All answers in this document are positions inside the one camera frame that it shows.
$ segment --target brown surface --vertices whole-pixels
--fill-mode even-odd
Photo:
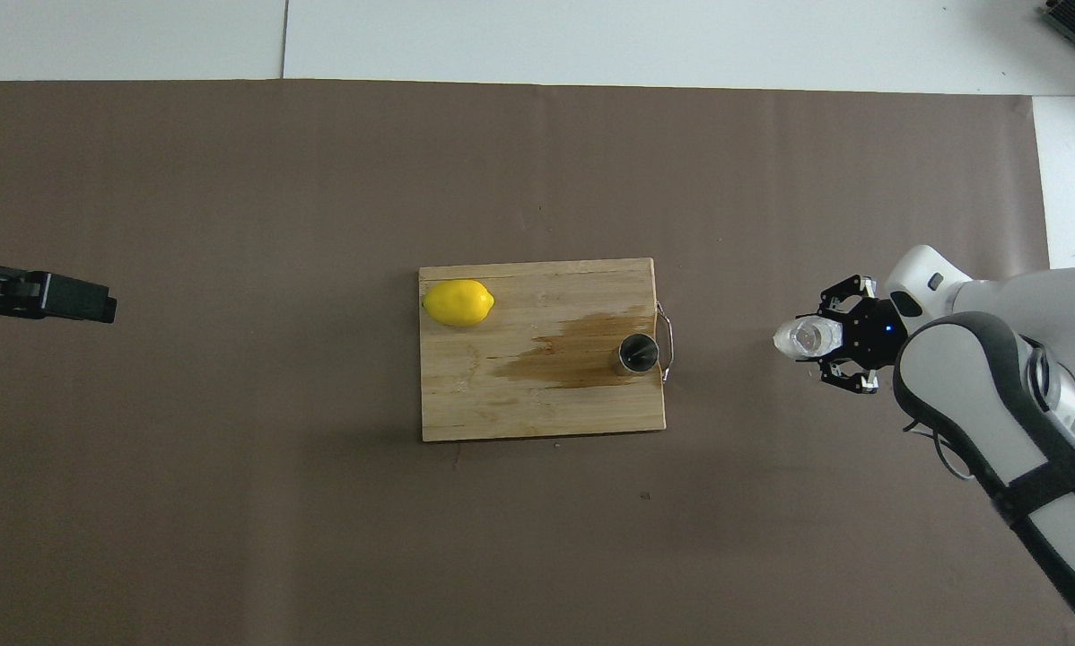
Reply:
[[[660,369],[611,364],[629,334],[655,334],[653,258],[424,267],[418,299],[455,278],[483,282],[496,302],[471,328],[419,308],[422,441],[665,428]]]
[[[0,83],[0,262],[119,298],[0,319],[0,643],[1066,642],[890,393],[772,347],[917,242],[1045,269],[1029,99]],[[420,443],[418,267],[631,257],[668,432]]]

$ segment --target brown stain on wood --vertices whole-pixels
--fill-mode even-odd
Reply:
[[[620,386],[635,379],[654,379],[657,371],[644,375],[618,375],[611,367],[613,350],[629,334],[651,331],[653,315],[629,307],[620,315],[591,314],[562,324],[558,335],[535,336],[538,347],[521,353],[512,362],[493,371],[512,381],[538,381],[548,388],[598,388]]]

